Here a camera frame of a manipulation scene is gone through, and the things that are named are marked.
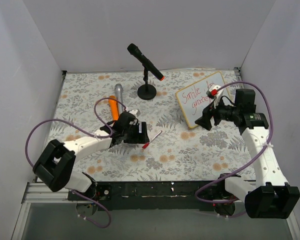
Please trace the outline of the yellow framed whiteboard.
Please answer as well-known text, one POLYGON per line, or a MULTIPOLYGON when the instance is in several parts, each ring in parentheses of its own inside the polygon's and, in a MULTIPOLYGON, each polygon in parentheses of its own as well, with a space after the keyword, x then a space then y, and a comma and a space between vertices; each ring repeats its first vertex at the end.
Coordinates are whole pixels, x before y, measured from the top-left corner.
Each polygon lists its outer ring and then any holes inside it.
POLYGON ((220 71, 214 72, 201 80, 178 90, 175 93, 185 121, 189 128, 196 128, 195 120, 202 116, 202 111, 213 100, 206 94, 213 85, 225 85, 223 75, 220 71))

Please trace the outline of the red capped whiteboard marker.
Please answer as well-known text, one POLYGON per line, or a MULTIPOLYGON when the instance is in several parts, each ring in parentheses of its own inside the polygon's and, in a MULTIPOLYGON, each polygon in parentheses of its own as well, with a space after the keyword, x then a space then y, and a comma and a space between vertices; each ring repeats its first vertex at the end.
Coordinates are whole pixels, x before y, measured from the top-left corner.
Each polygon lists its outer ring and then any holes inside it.
POLYGON ((160 134, 162 134, 162 130, 160 132, 158 132, 149 142, 145 143, 142 146, 142 149, 146 149, 160 134))

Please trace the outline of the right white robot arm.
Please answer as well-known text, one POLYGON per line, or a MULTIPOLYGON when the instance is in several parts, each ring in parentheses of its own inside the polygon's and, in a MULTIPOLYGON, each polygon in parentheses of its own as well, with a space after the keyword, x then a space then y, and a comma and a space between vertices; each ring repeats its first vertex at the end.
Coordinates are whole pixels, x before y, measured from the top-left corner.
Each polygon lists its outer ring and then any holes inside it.
POLYGON ((282 173, 271 145, 272 127, 266 116, 256 112, 255 91, 237 89, 235 101, 226 105, 223 92, 215 86, 207 92, 213 99, 202 111, 195 123, 206 130, 221 121, 232 122, 251 156, 255 173, 255 185, 243 180, 239 170, 222 174, 217 180, 215 205, 244 203, 247 215, 252 219, 287 219, 300 199, 298 187, 291 186, 282 173))

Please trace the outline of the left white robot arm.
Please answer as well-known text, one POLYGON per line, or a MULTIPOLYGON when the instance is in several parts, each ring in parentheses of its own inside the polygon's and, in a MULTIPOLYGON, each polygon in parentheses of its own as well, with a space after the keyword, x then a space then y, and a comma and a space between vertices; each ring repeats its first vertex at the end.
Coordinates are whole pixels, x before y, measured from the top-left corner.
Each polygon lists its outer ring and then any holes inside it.
POLYGON ((146 144, 149 142, 147 123, 139 121, 139 111, 124 111, 117 120, 104 124, 94 133, 84 137, 60 142, 51 140, 32 167, 34 174, 52 192, 66 188, 75 190, 85 200, 96 196, 95 180, 84 172, 73 170, 75 162, 95 152, 110 149, 121 143, 146 144))

